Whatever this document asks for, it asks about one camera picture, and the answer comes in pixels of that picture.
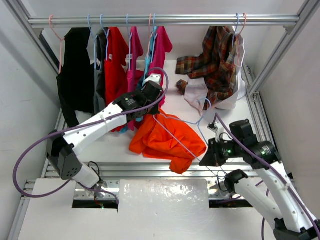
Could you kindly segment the orange t shirt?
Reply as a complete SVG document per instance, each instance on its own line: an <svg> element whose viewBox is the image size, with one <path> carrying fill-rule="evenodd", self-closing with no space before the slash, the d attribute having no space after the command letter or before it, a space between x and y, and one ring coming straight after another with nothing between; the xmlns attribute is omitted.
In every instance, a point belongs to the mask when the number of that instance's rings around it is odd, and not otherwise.
<svg viewBox="0 0 320 240"><path fill-rule="evenodd" d="M151 114L144 117L143 123L133 137L129 150L135 154L142 154L145 158L163 159L172 161L171 157L181 154L183 151L177 149L176 146L171 147L168 141L162 140L163 134L156 133L154 130L155 122L151 120Z"/></svg>

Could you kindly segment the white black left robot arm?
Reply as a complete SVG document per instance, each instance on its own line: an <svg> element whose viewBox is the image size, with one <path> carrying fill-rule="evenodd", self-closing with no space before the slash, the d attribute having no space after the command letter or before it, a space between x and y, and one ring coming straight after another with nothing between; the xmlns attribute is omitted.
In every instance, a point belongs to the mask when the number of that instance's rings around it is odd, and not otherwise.
<svg viewBox="0 0 320 240"><path fill-rule="evenodd" d="M123 94L101 112L67 132L53 131L47 140L46 155L60 178L74 180L89 189L98 185L100 177L79 160L80 153L112 130L146 114L157 114L163 92L159 84L148 81L142 89Z"/></svg>

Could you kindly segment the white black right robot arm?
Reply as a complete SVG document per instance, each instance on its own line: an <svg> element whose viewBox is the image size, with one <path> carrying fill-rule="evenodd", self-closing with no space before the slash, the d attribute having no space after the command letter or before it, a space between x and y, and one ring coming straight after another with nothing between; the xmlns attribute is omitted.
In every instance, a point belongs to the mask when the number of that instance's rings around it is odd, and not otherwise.
<svg viewBox="0 0 320 240"><path fill-rule="evenodd" d="M221 167L227 160L241 158L261 178L272 197L252 183L240 169L226 174L224 190L238 194L269 224L277 240L315 240L320 237L320 221L305 206L285 170L281 157L269 141L258 141L250 121L239 120L227 129L216 123L208 128L215 137L199 165Z"/></svg>

